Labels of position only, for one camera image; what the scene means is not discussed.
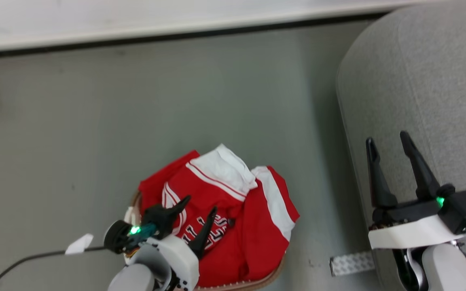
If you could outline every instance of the red jersey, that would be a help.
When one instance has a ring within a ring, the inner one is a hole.
[[[199,156],[179,158],[141,182],[141,212],[161,203],[170,208],[191,195],[172,234],[190,241],[218,207],[205,256],[199,262],[199,286],[259,280],[282,259],[299,217],[287,186],[271,167],[249,170],[220,145]]]

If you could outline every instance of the gray floor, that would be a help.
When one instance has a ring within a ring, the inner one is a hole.
[[[366,22],[0,59],[0,271],[100,243],[138,182],[191,149],[225,143],[285,177],[301,214],[266,290],[378,290],[332,278],[330,256],[366,250],[335,98],[339,62]],[[105,290],[119,256],[48,258],[0,290]]]

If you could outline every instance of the gray cushion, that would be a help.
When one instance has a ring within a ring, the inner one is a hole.
[[[375,22],[343,60],[338,96],[368,225],[368,136],[399,201],[416,198],[403,129],[440,183],[466,189],[466,1],[409,7]],[[402,291],[391,252],[377,251],[375,260],[385,290]]]

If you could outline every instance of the black wire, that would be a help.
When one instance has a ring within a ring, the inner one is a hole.
[[[88,247],[87,249],[84,250],[84,252],[101,251],[105,249],[106,249],[105,247]],[[66,250],[63,250],[63,251],[57,251],[57,252],[42,253],[42,254],[37,254],[37,255],[32,255],[29,257],[22,258],[18,260],[17,262],[13,263],[10,267],[6,268],[3,272],[1,272],[0,279],[3,278],[3,276],[5,276],[12,269],[14,269],[15,267],[19,266],[20,264],[26,261],[40,259],[44,257],[60,256],[60,255],[65,255],[65,254],[66,254]]]

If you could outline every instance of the woven basket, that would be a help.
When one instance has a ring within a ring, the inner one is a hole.
[[[133,199],[131,200],[131,206],[127,210],[125,214],[124,221],[127,223],[138,225],[141,222],[141,214],[140,214],[140,207],[141,207],[141,192],[136,191]],[[124,256],[125,262],[128,263],[128,258]],[[278,267],[272,271],[266,278],[261,280],[250,280],[244,282],[237,282],[234,284],[223,285],[223,286],[216,286],[216,287],[197,287],[196,290],[211,290],[211,291],[253,291],[257,289],[261,289],[269,284],[271,284],[282,272],[283,263],[285,257],[282,258]]]

